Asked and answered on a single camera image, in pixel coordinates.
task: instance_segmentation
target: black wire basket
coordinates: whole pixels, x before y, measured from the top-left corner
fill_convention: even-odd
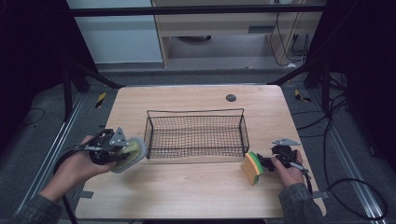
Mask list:
[[[145,143],[148,159],[245,157],[249,142],[244,109],[149,110]]]

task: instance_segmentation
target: green scouring pad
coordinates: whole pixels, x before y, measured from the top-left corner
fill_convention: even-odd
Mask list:
[[[127,147],[115,153],[116,155],[128,153],[128,156],[122,161],[119,161],[117,165],[111,169],[111,172],[119,174],[145,158],[148,149],[141,138],[133,137],[128,140],[128,143],[129,145]]]

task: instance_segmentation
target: white cabinet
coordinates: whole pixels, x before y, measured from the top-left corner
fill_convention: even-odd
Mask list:
[[[150,0],[67,0],[70,8],[151,7]],[[96,64],[163,63],[153,16],[76,17]]]

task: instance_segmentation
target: gray floor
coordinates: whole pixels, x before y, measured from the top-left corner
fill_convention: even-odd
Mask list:
[[[249,83],[265,84],[286,75],[292,68],[278,65],[272,57],[263,36],[212,36],[207,42],[186,42],[175,38],[170,52],[170,61],[165,68],[136,67],[132,72],[106,71],[103,76],[117,83],[138,85],[188,85],[188,84],[230,84]],[[285,98],[290,108],[297,128],[304,127],[321,117],[320,108],[316,102],[308,103],[297,100],[295,90],[303,90],[304,74],[294,78],[282,86]],[[88,94],[74,93],[74,99],[82,99],[75,121],[67,131],[61,145],[71,146],[88,133],[96,133],[106,124],[111,106],[117,95],[102,83],[89,78],[91,89]],[[105,91],[106,99],[101,108],[94,105],[98,95]],[[340,94],[332,91],[332,96]],[[311,99],[319,98],[320,88],[309,90]],[[63,127],[63,89],[56,86],[37,95],[33,108],[26,117],[25,124],[15,135],[8,146],[10,153],[2,158],[0,174],[0,218],[12,215],[20,206],[28,192],[34,189],[32,183],[41,180],[45,184],[50,175],[44,174],[43,162],[47,161],[53,143],[57,141],[57,133]],[[323,133],[326,122],[322,121],[310,128],[299,130],[299,135],[310,160],[312,173],[318,182],[319,189],[325,191],[327,183],[323,168]],[[359,176],[374,185],[387,200],[389,215],[384,222],[396,223],[396,175],[382,158],[370,156],[369,145],[353,116],[343,106],[333,114],[332,132],[326,142],[327,171],[331,182],[344,178]],[[70,192],[68,197],[72,206],[78,202],[79,189]],[[335,190],[338,197],[350,207],[365,215],[361,202],[367,197],[361,197],[361,186],[350,183],[343,184]],[[324,200],[327,207],[326,219],[329,223],[375,223],[363,220],[348,212],[334,197]],[[69,223],[67,215],[63,214],[61,223]],[[269,223],[282,223],[282,220],[269,220]]]

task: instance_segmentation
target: hand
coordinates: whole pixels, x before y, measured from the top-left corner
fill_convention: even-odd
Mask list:
[[[276,157],[272,157],[271,161],[279,172],[280,179],[282,180],[283,186],[285,186],[285,188],[293,184],[304,183],[303,174],[299,169],[295,167],[290,167],[287,169]],[[297,161],[303,164],[303,158],[301,157],[300,151],[297,151]]]
[[[91,135],[85,137],[82,143],[91,138]],[[107,173],[116,164],[113,161],[105,165],[97,165],[91,161],[88,152],[77,152],[60,165],[56,174],[40,194],[53,202],[59,202],[69,190],[96,175]]]

